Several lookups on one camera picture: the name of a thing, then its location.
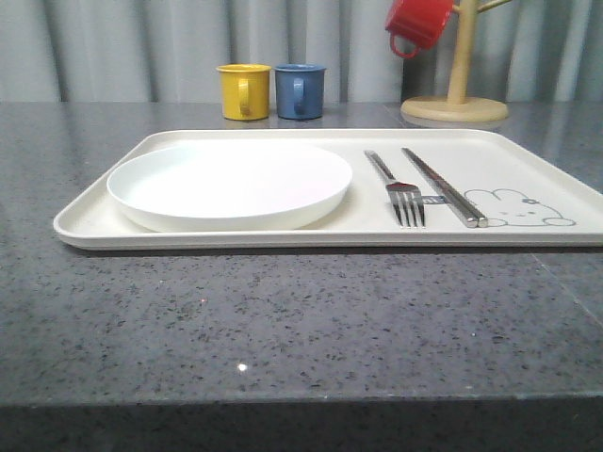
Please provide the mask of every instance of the tray rim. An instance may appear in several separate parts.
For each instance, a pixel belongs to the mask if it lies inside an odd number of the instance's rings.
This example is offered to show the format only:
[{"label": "tray rim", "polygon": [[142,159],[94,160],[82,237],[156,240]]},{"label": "tray rim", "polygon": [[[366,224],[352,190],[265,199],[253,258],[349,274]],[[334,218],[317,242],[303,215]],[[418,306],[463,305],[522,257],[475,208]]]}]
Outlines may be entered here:
[{"label": "tray rim", "polygon": [[[503,135],[478,129],[399,129],[399,128],[309,128],[309,129],[177,129],[161,131],[151,134],[141,140],[134,148],[118,159],[86,189],[77,195],[53,219],[53,228],[64,243],[82,250],[195,250],[195,249],[250,249],[250,248],[325,248],[325,247],[601,247],[603,246],[603,231],[600,234],[571,233],[563,234],[566,240],[560,240],[558,235],[547,234],[483,234],[483,231],[464,231],[463,233],[447,232],[448,236],[460,236],[464,240],[444,240],[439,233],[430,232],[404,232],[403,240],[400,234],[376,230],[366,231],[332,231],[332,230],[293,230],[293,231],[251,231],[251,232],[194,232],[194,233],[141,233],[116,235],[80,234],[63,227],[61,221],[74,209],[79,208],[79,203],[104,184],[108,175],[119,165],[143,153],[141,149],[161,142],[162,140],[176,137],[176,139],[246,139],[246,138],[362,138],[366,134],[380,134],[379,138],[396,138],[400,134],[420,136],[444,137],[454,134],[455,138],[481,137],[490,141],[498,141],[508,145],[511,143],[516,153],[522,153],[523,158],[531,160],[532,164],[541,166],[546,173],[561,177],[571,182],[584,196],[592,197],[603,205],[603,195],[587,186],[579,179],[566,171],[559,169],[547,162],[544,158],[530,152],[516,142]],[[420,235],[420,240],[410,237]],[[534,241],[531,236],[538,235]],[[262,237],[257,242],[249,240],[250,236]]]}]

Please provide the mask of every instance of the plastic tray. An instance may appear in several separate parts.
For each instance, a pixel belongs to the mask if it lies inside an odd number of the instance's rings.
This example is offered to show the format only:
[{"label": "plastic tray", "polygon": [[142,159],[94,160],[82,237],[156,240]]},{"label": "plastic tray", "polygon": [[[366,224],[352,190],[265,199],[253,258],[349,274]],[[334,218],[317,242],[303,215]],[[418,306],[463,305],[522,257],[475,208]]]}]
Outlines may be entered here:
[{"label": "plastic tray", "polygon": [[[155,233],[128,220],[106,191],[121,163],[178,144],[222,140],[307,143],[345,158],[350,188],[327,217],[293,231]],[[490,219],[466,228],[400,151],[413,149]],[[402,229],[377,172],[364,155],[379,153],[399,180],[426,197],[427,227]],[[54,220],[59,238],[87,250],[175,250],[371,246],[602,246],[603,195],[498,134],[476,130],[316,129],[186,130],[151,135],[118,161]]]}]

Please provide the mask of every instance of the red mug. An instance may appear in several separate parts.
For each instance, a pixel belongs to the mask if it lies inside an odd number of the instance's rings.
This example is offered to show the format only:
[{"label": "red mug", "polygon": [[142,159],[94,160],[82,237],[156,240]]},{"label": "red mug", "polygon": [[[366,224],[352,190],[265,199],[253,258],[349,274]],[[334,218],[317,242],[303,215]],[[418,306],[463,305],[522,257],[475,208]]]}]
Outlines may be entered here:
[{"label": "red mug", "polygon": [[[453,0],[396,0],[385,21],[392,51],[399,57],[412,58],[420,49],[433,47],[444,31],[453,6]],[[412,42],[415,50],[410,54],[398,50],[396,36]]]}]

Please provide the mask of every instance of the mug handle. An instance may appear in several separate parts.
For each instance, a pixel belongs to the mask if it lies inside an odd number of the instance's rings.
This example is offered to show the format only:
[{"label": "mug handle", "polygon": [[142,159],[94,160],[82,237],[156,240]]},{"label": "mug handle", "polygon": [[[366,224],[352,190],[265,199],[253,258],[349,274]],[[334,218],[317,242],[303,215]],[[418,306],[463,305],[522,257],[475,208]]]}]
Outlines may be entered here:
[{"label": "mug handle", "polygon": [[302,78],[293,80],[293,108],[296,115],[303,114],[303,91],[304,84]]},{"label": "mug handle", "polygon": [[249,80],[241,78],[238,80],[238,108],[243,116],[249,116]]},{"label": "mug handle", "polygon": [[389,46],[392,48],[392,51],[397,56],[402,57],[402,58],[415,57],[416,54],[418,54],[418,51],[420,50],[417,46],[415,46],[415,50],[413,50],[413,52],[411,52],[410,54],[405,54],[405,53],[401,52],[400,50],[398,50],[398,47],[396,47],[396,35],[394,35],[393,33],[389,35]]}]

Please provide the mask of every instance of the countertop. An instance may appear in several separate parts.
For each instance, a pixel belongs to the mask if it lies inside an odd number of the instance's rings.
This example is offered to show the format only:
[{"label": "countertop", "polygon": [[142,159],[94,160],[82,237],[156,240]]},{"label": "countertop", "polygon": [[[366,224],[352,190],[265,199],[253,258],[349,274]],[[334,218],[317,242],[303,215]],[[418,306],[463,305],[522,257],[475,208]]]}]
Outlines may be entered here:
[{"label": "countertop", "polygon": [[[510,111],[494,132],[603,191],[603,104]],[[94,252],[52,228],[156,132],[421,126],[0,104],[0,450],[603,450],[602,247]]]}]

